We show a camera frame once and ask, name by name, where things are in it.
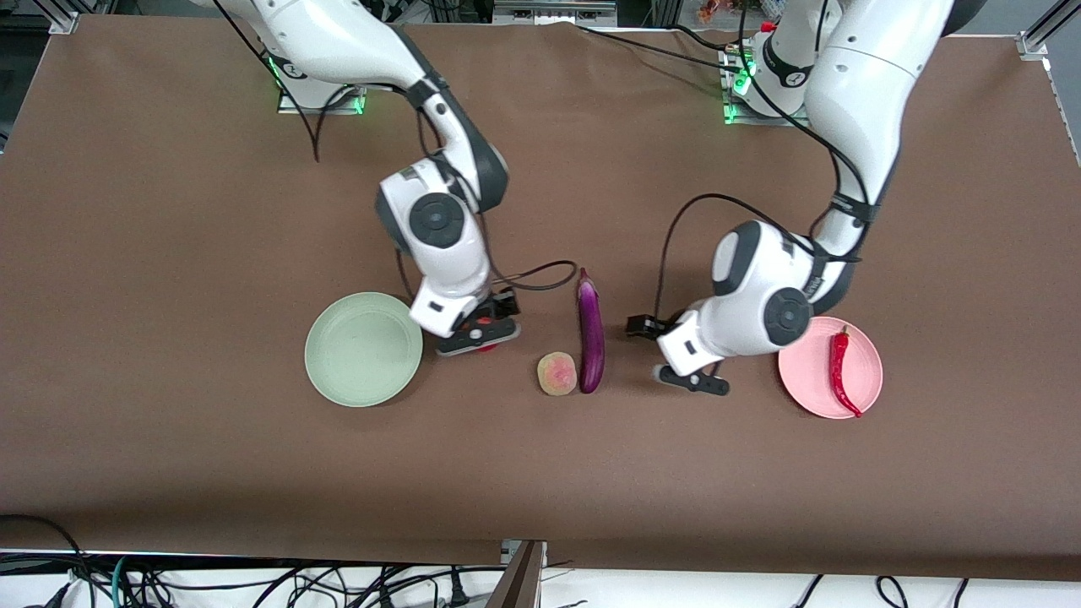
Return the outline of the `long purple eggplant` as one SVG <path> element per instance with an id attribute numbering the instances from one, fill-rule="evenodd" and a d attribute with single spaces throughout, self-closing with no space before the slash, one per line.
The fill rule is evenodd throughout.
<path id="1" fill-rule="evenodd" d="M 580 334 L 579 389 L 591 394 L 600 386 L 606 368 L 605 323 L 595 285 L 584 267 L 579 270 L 578 309 Z"/>

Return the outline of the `red chili pepper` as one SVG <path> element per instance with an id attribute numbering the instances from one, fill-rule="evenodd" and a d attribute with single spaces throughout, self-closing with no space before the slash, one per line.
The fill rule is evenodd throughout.
<path id="1" fill-rule="evenodd" d="M 853 417 L 860 419 L 860 408 L 850 400 L 845 384 L 843 383 L 843 364 L 845 364 L 845 355 L 850 343 L 848 327 L 848 323 L 845 323 L 837 334 L 831 336 L 828 353 L 829 381 L 830 387 L 833 389 L 835 400 L 841 404 Z"/>

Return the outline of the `pink yellow peach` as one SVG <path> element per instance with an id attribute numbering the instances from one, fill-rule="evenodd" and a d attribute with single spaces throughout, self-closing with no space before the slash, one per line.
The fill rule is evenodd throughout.
<path id="1" fill-rule="evenodd" d="M 536 367 L 540 389 L 549 396 L 565 396 L 578 387 L 578 367 L 565 351 L 553 351 L 540 357 Z"/>

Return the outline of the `pale green round plate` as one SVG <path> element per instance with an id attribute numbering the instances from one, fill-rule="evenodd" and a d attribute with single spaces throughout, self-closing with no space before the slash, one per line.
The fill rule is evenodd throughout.
<path id="1" fill-rule="evenodd" d="M 306 339 L 304 362 L 313 388 L 329 401 L 366 408 L 406 388 L 421 368 L 422 346 L 421 327 L 405 303 L 362 292 L 321 312 Z"/>

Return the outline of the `pink round plate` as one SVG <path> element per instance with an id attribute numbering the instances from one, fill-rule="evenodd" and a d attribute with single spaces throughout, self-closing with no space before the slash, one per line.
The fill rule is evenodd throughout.
<path id="1" fill-rule="evenodd" d="M 802 338 L 779 352 L 780 384 L 796 404 L 819 418 L 856 419 L 835 400 L 829 381 L 829 343 L 845 323 L 850 343 L 843 383 L 850 400 L 864 415 L 876 404 L 884 374 L 879 351 L 860 328 L 835 317 L 815 317 Z"/>

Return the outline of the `brown table cover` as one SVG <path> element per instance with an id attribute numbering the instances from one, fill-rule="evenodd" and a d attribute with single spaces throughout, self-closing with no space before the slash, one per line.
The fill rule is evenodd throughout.
<path id="1" fill-rule="evenodd" d="M 421 158 L 404 100 L 332 117 L 321 160 L 221 19 L 97 16 L 51 38 L 0 157 L 0 513 L 88 551 L 578 568 L 1081 580 L 1081 168 L 1042 66 L 943 40 L 835 315 L 882 357 L 860 420 L 810 415 L 773 357 L 723 398 L 627 339 L 681 204 L 789 230 L 835 189 L 795 128 L 728 125 L 705 67 L 576 30 L 410 28 L 510 168 L 503 272 L 571 257 L 608 327 L 597 393 L 545 396 L 574 290 L 496 351 L 428 351 L 376 408 L 329 404 L 313 319 L 401 292 L 373 208 Z"/>

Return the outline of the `red orange background items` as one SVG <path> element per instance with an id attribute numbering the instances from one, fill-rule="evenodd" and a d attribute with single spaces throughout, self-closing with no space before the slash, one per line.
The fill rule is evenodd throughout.
<path id="1" fill-rule="evenodd" d="M 693 24 L 717 30 L 733 30 L 746 13 L 745 22 L 773 22 L 780 15 L 780 4 L 775 0 L 694 0 L 691 8 Z"/>

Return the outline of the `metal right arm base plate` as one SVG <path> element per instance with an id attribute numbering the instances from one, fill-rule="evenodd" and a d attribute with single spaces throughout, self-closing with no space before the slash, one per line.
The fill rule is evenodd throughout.
<path id="1" fill-rule="evenodd" d="M 366 108 L 363 85 L 333 84 L 302 72 L 292 62 L 270 55 L 266 60 L 280 80 L 278 113 L 320 115 L 360 115 Z"/>

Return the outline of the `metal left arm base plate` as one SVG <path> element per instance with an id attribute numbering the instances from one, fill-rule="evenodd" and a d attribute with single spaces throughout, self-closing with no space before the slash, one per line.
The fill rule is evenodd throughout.
<path id="1" fill-rule="evenodd" d="M 722 66 L 736 67 L 738 72 L 721 74 L 721 93 L 723 108 L 725 108 L 726 124 L 742 125 L 790 125 L 783 117 L 772 117 L 756 113 L 747 103 L 744 95 L 752 89 L 752 75 L 756 72 L 756 64 L 752 60 L 752 50 L 746 50 L 744 57 L 738 55 L 737 45 L 728 43 L 723 51 L 718 51 L 718 58 Z"/>

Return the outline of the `dark metal post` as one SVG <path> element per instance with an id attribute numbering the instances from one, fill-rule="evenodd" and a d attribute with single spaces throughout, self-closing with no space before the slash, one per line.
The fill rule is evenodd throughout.
<path id="1" fill-rule="evenodd" d="M 503 569 L 484 608 L 540 608 L 540 554 L 533 543 L 513 555 Z"/>

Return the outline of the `aluminium frame profile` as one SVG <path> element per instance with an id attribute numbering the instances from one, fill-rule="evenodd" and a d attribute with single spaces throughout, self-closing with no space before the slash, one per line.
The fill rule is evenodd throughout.
<path id="1" fill-rule="evenodd" d="M 553 24 L 617 27 L 617 0 L 492 0 L 492 24 Z"/>

